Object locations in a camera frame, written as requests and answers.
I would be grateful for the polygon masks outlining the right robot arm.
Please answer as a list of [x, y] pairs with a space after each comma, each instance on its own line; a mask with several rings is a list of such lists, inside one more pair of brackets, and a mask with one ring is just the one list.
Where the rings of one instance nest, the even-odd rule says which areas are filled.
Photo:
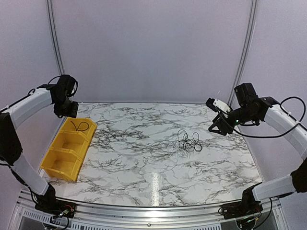
[[298, 152], [303, 162], [289, 175], [254, 185], [242, 194], [238, 204], [230, 203], [223, 211], [237, 210], [243, 215], [255, 210], [261, 200], [285, 197], [307, 191], [307, 129], [301, 119], [295, 119], [283, 104], [272, 97], [259, 97], [252, 83], [243, 83], [234, 88], [239, 108], [233, 110], [219, 99], [209, 98], [206, 106], [217, 113], [209, 131], [226, 136], [235, 132], [236, 126], [259, 126], [265, 122], [278, 132], [275, 138], [285, 138]]

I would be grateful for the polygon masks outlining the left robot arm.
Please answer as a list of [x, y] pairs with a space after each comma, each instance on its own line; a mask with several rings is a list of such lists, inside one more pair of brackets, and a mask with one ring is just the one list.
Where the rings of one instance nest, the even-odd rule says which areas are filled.
[[60, 210], [55, 188], [38, 175], [24, 155], [18, 129], [29, 118], [41, 110], [52, 106], [58, 118], [75, 118], [78, 103], [72, 97], [78, 90], [78, 81], [71, 75], [54, 77], [36, 88], [26, 96], [4, 107], [0, 111], [0, 160], [8, 166], [15, 178], [32, 192], [35, 202], [50, 213]]

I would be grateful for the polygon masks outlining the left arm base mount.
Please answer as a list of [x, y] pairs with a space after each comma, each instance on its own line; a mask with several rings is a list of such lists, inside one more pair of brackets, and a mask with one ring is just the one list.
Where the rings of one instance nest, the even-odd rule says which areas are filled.
[[38, 201], [35, 204], [35, 209], [52, 214], [54, 218], [73, 218], [76, 210], [76, 204], [58, 199], [54, 204]]

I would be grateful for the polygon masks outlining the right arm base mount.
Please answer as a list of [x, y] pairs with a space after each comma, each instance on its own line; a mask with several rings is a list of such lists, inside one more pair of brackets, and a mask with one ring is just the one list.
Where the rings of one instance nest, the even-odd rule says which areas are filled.
[[260, 202], [244, 204], [242, 201], [237, 201], [222, 204], [218, 210], [218, 213], [222, 215], [224, 219], [233, 219], [257, 213], [259, 214], [262, 211], [263, 207]]

